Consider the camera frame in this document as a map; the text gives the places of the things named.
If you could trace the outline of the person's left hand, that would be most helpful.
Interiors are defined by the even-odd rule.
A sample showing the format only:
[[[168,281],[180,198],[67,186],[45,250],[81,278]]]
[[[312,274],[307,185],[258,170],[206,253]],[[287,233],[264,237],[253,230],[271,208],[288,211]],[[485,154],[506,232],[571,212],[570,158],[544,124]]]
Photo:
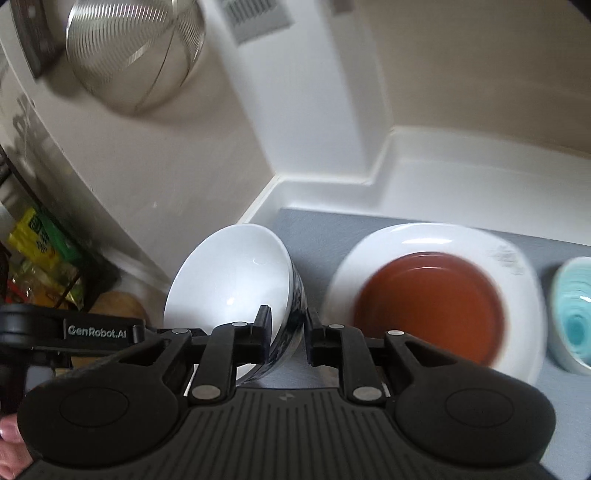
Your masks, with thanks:
[[[0,475],[12,480],[32,463],[31,455],[18,429],[17,415],[11,414],[0,421]]]

